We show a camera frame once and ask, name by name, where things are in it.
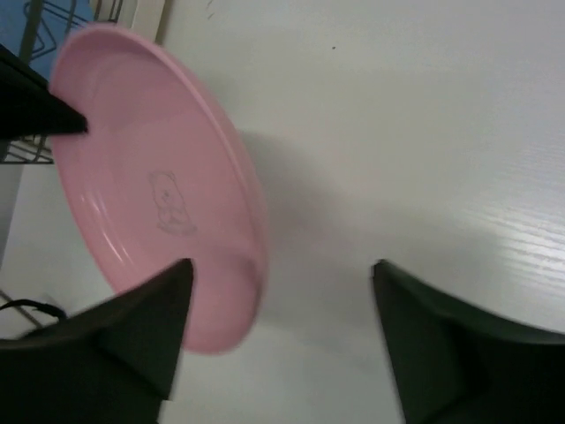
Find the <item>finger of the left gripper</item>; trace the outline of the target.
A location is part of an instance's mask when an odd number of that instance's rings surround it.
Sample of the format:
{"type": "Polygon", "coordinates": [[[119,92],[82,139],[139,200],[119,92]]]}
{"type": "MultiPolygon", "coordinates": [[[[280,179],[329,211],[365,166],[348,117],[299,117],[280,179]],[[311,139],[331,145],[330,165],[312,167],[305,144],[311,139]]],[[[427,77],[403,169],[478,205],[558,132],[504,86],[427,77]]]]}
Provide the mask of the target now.
{"type": "Polygon", "coordinates": [[[87,119],[48,90],[48,82],[1,48],[1,140],[87,132],[87,119]]]}

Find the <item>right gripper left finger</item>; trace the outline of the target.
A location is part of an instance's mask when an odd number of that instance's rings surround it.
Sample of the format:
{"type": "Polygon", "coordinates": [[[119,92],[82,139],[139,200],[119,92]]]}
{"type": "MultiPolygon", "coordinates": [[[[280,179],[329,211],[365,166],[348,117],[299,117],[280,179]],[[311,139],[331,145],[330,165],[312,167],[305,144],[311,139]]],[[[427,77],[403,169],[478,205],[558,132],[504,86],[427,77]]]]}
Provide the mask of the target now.
{"type": "Polygon", "coordinates": [[[136,288],[69,317],[30,299],[56,322],[1,342],[3,423],[156,423],[169,399],[194,279],[182,259],[136,288]]]}

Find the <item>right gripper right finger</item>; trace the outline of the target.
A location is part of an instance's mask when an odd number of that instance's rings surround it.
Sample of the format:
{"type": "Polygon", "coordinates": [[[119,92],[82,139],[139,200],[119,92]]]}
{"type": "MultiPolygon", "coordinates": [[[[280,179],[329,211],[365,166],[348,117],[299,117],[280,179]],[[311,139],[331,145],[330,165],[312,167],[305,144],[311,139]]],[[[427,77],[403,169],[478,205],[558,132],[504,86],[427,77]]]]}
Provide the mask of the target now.
{"type": "Polygon", "coordinates": [[[389,261],[373,296],[406,423],[562,423],[564,336],[439,291],[389,261]]]}

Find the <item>pink plate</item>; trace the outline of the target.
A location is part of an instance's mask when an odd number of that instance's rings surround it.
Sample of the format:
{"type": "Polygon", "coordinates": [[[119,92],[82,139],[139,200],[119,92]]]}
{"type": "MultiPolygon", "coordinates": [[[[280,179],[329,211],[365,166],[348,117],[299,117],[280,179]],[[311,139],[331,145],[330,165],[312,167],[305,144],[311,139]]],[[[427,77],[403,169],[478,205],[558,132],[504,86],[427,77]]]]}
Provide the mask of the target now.
{"type": "Polygon", "coordinates": [[[50,142],[105,280],[125,292],[190,259],[185,349],[234,349],[266,289],[268,219],[252,159],[220,103],[164,48],[102,23],[67,37],[49,89],[87,120],[85,133],[50,142]]]}

